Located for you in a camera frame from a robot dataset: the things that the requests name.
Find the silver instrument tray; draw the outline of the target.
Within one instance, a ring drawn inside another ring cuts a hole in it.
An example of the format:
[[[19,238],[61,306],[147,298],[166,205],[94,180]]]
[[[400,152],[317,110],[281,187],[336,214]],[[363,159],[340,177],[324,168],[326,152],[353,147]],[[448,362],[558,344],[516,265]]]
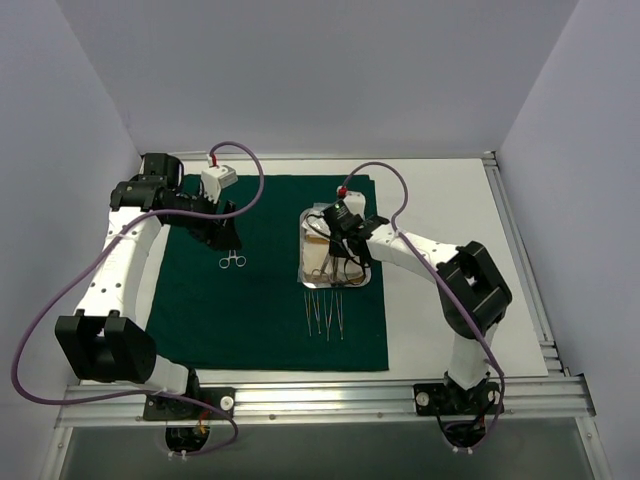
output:
[[[299,281],[311,289],[364,287],[371,280],[371,273],[361,266],[359,258],[330,253],[330,248],[337,244],[331,240],[323,218],[326,207],[326,203],[314,203],[300,215]]]

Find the green surgical cloth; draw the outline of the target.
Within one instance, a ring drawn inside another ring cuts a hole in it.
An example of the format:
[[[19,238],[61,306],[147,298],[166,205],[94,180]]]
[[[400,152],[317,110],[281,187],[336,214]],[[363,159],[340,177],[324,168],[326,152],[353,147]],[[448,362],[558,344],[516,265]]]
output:
[[[330,203],[342,176],[268,176],[257,205],[236,220],[243,268],[219,268],[225,253],[171,227],[147,332],[165,358],[210,370],[378,372],[389,368],[382,268],[343,292],[344,340],[338,319],[326,341],[311,310],[312,337],[298,281],[299,217]]]

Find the curved pointed silver tweezers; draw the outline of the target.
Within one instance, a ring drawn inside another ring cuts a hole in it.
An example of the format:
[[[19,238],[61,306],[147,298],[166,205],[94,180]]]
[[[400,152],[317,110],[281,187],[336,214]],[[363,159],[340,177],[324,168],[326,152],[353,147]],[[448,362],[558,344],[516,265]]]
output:
[[[322,308],[321,308],[321,300],[318,290],[311,291],[311,297],[313,302],[313,312],[317,326],[317,332],[319,335],[322,334]]]

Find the silver scissors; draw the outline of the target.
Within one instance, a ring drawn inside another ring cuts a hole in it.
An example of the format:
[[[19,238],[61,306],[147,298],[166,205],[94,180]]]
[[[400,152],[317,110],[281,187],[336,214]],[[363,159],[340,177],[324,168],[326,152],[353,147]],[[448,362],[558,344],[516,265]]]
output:
[[[305,276],[312,283],[332,283],[334,270],[331,255],[325,252],[312,257],[305,264]]]

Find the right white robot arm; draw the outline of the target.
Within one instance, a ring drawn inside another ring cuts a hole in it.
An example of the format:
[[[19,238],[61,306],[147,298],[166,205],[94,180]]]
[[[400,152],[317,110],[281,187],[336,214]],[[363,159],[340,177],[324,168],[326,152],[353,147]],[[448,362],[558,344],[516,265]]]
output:
[[[446,323],[454,332],[444,400],[455,412],[480,400],[478,385],[497,364],[491,343],[513,296],[487,249],[440,243],[400,229],[394,219],[363,218],[338,200],[321,214],[330,245],[340,257],[365,266],[389,263],[434,282]]]

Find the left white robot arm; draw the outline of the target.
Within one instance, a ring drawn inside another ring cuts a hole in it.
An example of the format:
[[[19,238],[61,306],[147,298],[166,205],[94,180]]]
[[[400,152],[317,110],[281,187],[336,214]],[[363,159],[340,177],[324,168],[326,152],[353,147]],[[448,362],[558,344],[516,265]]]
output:
[[[188,368],[158,353],[154,340],[136,322],[136,301],[163,226],[182,227],[213,250],[240,248],[233,220],[213,217],[235,211],[233,202],[219,199],[237,180],[233,168],[211,165],[202,171],[197,191],[188,193],[182,162],[169,154],[149,153],[141,173],[117,184],[109,203],[107,255],[75,313],[59,317],[55,326],[55,337],[79,379],[167,392],[166,408],[179,419],[200,411],[202,395],[189,385]]]

